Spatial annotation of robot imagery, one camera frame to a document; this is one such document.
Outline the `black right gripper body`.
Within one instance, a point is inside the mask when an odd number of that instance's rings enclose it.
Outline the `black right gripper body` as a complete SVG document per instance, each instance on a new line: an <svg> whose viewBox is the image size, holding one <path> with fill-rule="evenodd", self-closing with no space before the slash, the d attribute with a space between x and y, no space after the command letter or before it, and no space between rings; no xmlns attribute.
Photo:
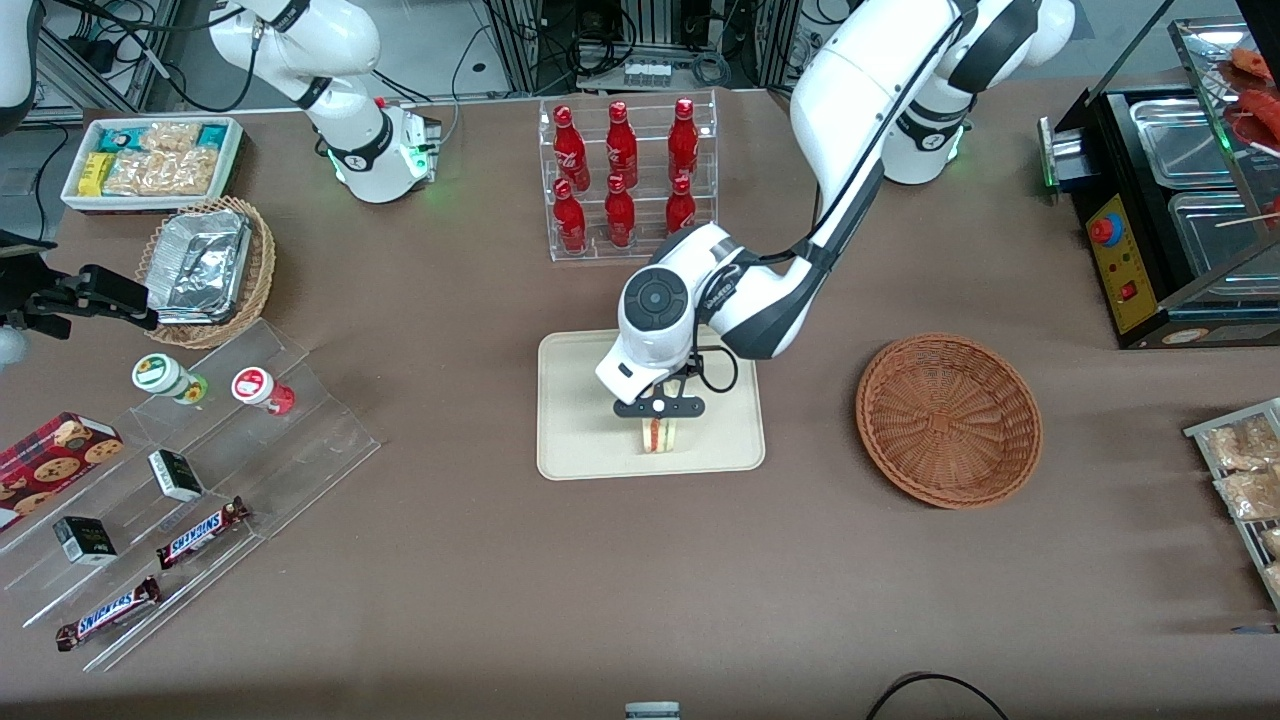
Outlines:
<svg viewBox="0 0 1280 720"><path fill-rule="evenodd" d="M67 274L44 264L4 264L1 324L68 340L72 316L108 316L142 331L157 328L145 286L99 265Z"/></svg>

